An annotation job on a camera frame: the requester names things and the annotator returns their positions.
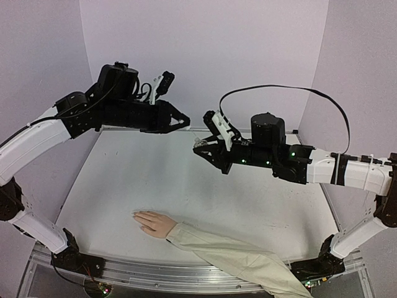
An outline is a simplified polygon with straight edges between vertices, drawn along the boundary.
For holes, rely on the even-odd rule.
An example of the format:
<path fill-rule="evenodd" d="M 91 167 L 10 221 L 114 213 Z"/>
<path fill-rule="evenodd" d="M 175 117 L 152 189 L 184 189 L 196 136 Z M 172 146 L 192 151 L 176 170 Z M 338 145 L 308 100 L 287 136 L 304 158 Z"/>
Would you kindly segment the clear glitter nail polish bottle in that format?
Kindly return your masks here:
<path fill-rule="evenodd" d="M 196 138 L 194 143 L 194 148 L 202 147 L 208 145 L 208 141 L 205 139 Z"/>

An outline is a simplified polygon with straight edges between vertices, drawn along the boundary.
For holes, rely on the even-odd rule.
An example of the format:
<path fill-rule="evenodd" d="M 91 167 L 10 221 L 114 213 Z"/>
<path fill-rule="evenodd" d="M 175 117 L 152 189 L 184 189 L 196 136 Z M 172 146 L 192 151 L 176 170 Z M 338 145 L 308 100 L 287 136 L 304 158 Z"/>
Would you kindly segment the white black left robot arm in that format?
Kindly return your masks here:
<path fill-rule="evenodd" d="M 88 155 L 83 148 L 71 155 L 69 142 L 103 126 L 167 134 L 189 126 L 189 118 L 164 101 L 174 81 L 165 71 L 152 83 L 140 83 L 138 72 L 126 63 L 104 65 L 98 80 L 87 91 L 72 92 L 54 103 L 38 119 L 26 124 L 1 143 L 1 221 L 13 225 L 51 251 L 55 269 L 101 276 L 103 258 L 82 253 L 74 235 L 49 217 L 36 214 L 24 198 L 16 174 L 34 161 L 46 161 L 77 174 L 78 164 Z"/>

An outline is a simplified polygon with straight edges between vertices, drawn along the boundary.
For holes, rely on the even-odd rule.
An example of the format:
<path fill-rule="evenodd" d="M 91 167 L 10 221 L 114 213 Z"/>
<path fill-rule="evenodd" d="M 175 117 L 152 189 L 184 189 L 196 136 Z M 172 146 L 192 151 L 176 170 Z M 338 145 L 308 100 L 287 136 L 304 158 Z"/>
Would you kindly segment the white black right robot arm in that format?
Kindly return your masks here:
<path fill-rule="evenodd" d="M 233 164 L 269 168 L 272 175 L 297 184 L 321 185 L 328 202 L 331 189 L 346 188 L 355 198 L 374 198 L 360 207 L 362 216 L 350 227 L 327 237 L 316 258 L 296 261 L 291 272 L 300 281 L 328 278 L 343 273 L 344 259 L 378 233 L 396 228 L 396 154 L 373 155 L 334 153 L 309 145 L 286 143 L 285 122 L 270 113 L 251 118 L 251 136 L 245 139 L 221 112 L 208 111 L 203 122 L 211 136 L 198 139 L 194 153 L 228 174 Z"/>

